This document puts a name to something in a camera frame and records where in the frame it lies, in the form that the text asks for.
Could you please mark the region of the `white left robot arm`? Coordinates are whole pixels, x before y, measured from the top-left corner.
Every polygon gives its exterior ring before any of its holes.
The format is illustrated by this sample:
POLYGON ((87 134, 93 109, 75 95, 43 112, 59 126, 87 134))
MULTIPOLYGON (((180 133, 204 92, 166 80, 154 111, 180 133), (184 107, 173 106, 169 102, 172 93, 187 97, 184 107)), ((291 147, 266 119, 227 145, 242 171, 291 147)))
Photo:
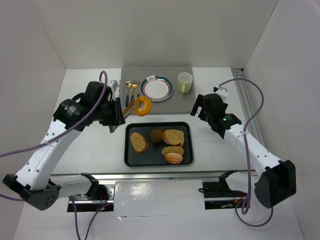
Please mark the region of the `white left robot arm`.
POLYGON ((85 92, 62 101, 37 149, 16 173, 7 174, 3 183, 23 201, 40 211, 50 208, 58 199, 75 195, 94 198, 101 190, 99 181, 89 173, 52 178, 52 172, 71 143, 93 122, 108 126, 110 132, 125 123, 121 101, 115 96, 118 83, 109 86, 91 81, 85 92))

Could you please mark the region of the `orange bagel bread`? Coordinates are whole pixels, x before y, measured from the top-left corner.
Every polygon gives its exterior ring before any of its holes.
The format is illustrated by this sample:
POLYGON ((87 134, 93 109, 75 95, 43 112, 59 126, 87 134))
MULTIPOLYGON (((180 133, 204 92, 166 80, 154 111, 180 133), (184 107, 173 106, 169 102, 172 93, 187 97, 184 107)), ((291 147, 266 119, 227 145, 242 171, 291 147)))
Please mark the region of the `orange bagel bread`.
POLYGON ((143 117, 149 114, 152 103, 146 96, 139 96, 134 100, 134 112, 137 116, 143 117))

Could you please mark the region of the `metal bread tongs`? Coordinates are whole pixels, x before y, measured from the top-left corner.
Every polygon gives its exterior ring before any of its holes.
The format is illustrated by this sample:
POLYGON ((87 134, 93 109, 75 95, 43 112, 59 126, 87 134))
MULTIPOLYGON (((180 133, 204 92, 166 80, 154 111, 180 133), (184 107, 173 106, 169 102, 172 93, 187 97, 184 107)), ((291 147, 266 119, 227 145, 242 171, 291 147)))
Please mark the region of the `metal bread tongs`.
POLYGON ((122 111, 122 117, 120 118, 120 123, 117 123, 116 125, 112 125, 109 126, 109 132, 110 133, 114 133, 116 131, 116 129, 121 126, 124 125, 126 123, 126 118, 134 112, 135 109, 139 108, 141 105, 141 101, 138 100, 138 98, 134 98, 128 105, 128 107, 126 107, 123 111, 122 111))

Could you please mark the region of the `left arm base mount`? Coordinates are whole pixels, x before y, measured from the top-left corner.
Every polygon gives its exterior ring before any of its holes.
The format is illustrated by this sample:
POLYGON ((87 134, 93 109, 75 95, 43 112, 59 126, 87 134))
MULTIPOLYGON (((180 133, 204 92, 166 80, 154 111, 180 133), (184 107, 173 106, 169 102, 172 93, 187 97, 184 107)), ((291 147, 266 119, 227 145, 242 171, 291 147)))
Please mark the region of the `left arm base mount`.
POLYGON ((98 191, 94 197, 90 198, 85 195, 73 195, 76 210, 79 213, 89 213, 99 210, 100 212, 114 211, 115 182, 107 182, 99 185, 98 191))

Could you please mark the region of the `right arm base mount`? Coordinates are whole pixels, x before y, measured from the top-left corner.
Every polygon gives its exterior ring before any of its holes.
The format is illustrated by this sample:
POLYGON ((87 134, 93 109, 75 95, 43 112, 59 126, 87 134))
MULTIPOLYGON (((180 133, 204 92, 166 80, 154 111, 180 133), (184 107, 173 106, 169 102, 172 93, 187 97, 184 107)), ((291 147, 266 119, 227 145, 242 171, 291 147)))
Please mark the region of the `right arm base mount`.
POLYGON ((230 190, 217 181, 203 182, 198 191, 203 194, 205 210, 234 209, 247 196, 247 193, 230 190))

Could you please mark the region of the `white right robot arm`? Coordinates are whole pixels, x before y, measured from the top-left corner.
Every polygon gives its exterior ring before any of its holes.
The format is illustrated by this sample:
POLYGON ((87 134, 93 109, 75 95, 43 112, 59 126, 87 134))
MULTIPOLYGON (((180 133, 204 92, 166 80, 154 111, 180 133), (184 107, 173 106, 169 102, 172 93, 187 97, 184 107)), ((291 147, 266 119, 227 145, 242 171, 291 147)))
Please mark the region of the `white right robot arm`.
POLYGON ((211 129, 222 139, 227 140, 244 156, 247 155, 245 140, 248 143, 250 166, 258 175, 254 184, 257 200, 270 209, 288 199, 297 192, 296 167, 290 161, 282 161, 270 153, 258 142, 232 113, 226 113, 228 107, 223 98, 216 93, 199 94, 191 110, 194 116, 201 108, 198 117, 208 123, 211 129))

